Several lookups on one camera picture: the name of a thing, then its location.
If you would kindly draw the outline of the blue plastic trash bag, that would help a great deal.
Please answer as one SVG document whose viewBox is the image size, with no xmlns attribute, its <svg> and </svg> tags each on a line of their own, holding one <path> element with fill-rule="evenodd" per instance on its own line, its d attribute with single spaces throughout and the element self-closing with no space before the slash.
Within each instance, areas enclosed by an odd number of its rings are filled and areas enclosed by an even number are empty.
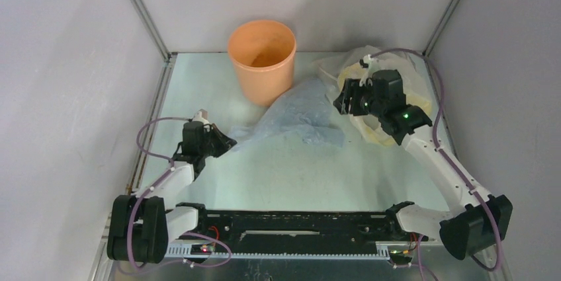
<svg viewBox="0 0 561 281">
<path fill-rule="evenodd" d="M 228 137 L 237 141 L 236 150 L 291 134 L 306 144 L 341 147 L 345 135 L 331 124 L 333 106 L 328 103 L 326 90 L 320 79 L 309 78 L 281 95 L 254 125 L 233 126 Z"/>
</svg>

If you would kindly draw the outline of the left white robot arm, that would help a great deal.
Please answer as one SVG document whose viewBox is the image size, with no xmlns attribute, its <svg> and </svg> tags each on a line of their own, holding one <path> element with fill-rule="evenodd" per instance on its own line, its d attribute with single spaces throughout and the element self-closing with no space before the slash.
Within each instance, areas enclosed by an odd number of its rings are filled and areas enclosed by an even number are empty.
<svg viewBox="0 0 561 281">
<path fill-rule="evenodd" d="M 170 242 L 185 233 L 201 239 L 208 233 L 206 207 L 180 202 L 179 194 L 201 174 L 209 157 L 218 158 L 237 144 L 204 118 L 186 119 L 182 140 L 168 167 L 135 195 L 120 195 L 112 205 L 107 257 L 140 269 L 161 262 Z"/>
</svg>

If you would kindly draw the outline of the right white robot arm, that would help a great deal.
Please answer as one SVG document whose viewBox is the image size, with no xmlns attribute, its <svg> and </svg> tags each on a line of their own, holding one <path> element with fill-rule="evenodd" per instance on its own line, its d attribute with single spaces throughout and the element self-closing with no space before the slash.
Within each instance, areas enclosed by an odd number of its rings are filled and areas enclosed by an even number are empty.
<svg viewBox="0 0 561 281">
<path fill-rule="evenodd" d="M 383 132 L 427 169 L 447 203 L 446 211 L 413 202 L 391 207 L 393 217 L 384 223 L 387 236 L 401 240 L 409 233 L 422 234 L 441 241 L 458 260 L 501 247 L 512 203 L 484 188 L 441 143 L 430 117 L 407 101 L 397 70 L 376 71 L 365 80 L 346 78 L 333 105 L 340 114 L 375 117 Z"/>
</svg>

